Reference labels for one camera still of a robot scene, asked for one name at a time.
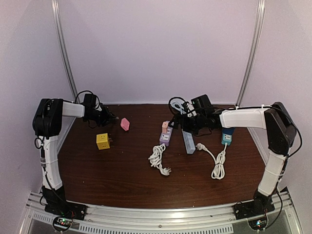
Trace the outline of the light blue power strip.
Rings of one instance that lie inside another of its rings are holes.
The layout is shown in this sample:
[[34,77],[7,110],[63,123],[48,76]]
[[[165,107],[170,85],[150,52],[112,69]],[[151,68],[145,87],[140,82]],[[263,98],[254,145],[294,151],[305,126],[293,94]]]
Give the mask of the light blue power strip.
[[182,130],[182,136],[184,140],[186,153],[192,155],[196,150],[193,135],[191,133]]

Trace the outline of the pink charger plug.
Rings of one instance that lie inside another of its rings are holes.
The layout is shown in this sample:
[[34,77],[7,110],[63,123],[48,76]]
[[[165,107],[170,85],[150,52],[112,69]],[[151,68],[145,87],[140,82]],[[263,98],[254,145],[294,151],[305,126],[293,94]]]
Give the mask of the pink charger plug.
[[168,122],[167,121],[164,121],[163,123],[162,123],[162,133],[167,133],[168,132]]

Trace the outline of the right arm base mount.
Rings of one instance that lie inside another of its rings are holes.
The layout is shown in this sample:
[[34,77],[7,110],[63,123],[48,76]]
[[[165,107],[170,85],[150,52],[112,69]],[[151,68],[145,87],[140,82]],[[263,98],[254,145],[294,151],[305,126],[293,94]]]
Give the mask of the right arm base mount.
[[275,207],[273,205],[272,196],[265,196],[258,191],[255,191],[253,200],[245,202],[240,201],[233,205],[236,220],[264,215],[274,210]]

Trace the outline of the yellow cube adapter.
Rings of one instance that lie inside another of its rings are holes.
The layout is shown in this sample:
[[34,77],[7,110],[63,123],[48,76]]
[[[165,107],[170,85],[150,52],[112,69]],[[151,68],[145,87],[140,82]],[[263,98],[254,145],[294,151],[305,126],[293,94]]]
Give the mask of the yellow cube adapter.
[[97,134],[96,135],[96,144],[97,144],[97,148],[99,150],[106,150],[106,149],[110,149],[112,139],[109,138],[109,134],[108,133],[103,133],[103,134]]

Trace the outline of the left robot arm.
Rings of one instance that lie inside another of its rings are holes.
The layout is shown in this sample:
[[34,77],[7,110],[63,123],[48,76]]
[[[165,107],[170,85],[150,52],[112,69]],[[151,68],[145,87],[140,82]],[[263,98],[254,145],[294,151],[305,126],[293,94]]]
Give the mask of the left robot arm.
[[40,150],[43,186],[49,190],[63,187],[58,165],[58,141],[63,117],[82,118],[85,122],[95,122],[97,127],[115,122],[115,116],[107,106],[86,99],[82,104],[61,98],[43,98],[33,119],[35,146]]

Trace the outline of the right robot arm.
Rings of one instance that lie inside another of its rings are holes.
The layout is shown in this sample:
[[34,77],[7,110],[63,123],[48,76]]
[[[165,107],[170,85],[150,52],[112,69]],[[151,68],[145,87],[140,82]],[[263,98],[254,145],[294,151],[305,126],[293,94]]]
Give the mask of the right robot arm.
[[174,113],[170,125],[177,129],[198,134],[202,128],[260,128],[267,132],[269,159],[265,172],[258,185],[258,194],[269,197],[282,178],[287,160],[292,156],[290,149],[296,135],[299,134],[286,107],[282,102],[269,106],[233,107],[229,109],[210,106],[196,108],[195,116],[188,113]]

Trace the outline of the purple power strip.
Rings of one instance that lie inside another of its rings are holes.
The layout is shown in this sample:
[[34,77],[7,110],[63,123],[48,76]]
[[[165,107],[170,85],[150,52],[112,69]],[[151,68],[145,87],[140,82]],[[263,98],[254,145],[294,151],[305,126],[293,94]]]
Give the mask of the purple power strip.
[[166,147],[168,147],[170,144],[172,131],[173,131],[172,126],[170,124],[168,124],[168,132],[166,134],[161,132],[160,138],[159,138],[159,143],[164,144]]

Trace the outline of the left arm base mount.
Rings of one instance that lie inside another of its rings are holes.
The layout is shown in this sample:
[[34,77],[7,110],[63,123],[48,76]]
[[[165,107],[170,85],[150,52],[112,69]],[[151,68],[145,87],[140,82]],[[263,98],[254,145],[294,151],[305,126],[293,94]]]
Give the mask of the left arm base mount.
[[87,206],[68,202],[65,198],[65,190],[63,186],[57,190],[51,190],[42,186],[42,192],[43,198],[46,201],[44,208],[46,212],[65,218],[84,220]]

